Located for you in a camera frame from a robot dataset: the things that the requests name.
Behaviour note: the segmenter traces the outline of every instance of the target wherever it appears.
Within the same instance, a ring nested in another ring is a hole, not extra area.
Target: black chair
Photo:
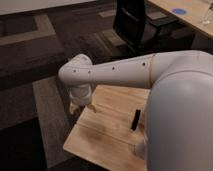
[[[176,22],[171,16],[153,20],[147,17],[144,0],[117,0],[113,28],[134,52],[157,40],[161,28]]]

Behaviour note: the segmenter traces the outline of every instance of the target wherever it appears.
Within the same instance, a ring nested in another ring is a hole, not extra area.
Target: desk leg
[[[213,39],[208,38],[203,34],[196,33],[191,49],[203,50],[209,53],[213,53]]]

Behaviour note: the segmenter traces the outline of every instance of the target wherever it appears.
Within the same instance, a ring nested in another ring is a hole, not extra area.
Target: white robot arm
[[[90,84],[151,88],[145,111],[148,171],[212,171],[212,55],[156,53],[100,65],[77,55],[59,77],[78,105],[91,102]]]

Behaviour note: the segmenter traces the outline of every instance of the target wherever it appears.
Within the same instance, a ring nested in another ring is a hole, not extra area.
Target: blue object
[[[184,14],[186,14],[186,10],[181,9],[181,8],[174,8],[172,10],[172,12],[175,13],[175,14],[178,14],[178,15],[184,15]]]

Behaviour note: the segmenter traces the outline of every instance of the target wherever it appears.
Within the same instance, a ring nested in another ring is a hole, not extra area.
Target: table top
[[[209,38],[213,38],[213,21],[203,25],[202,20],[209,8],[205,0],[148,0],[153,5],[160,7],[164,11],[173,14],[184,23],[203,33]],[[184,15],[172,12],[173,9],[180,8],[187,11]]]
[[[64,149],[108,170],[143,171],[145,161],[134,154],[143,128],[131,130],[136,109],[145,106],[149,90],[98,86],[93,93],[97,112],[85,108]]]

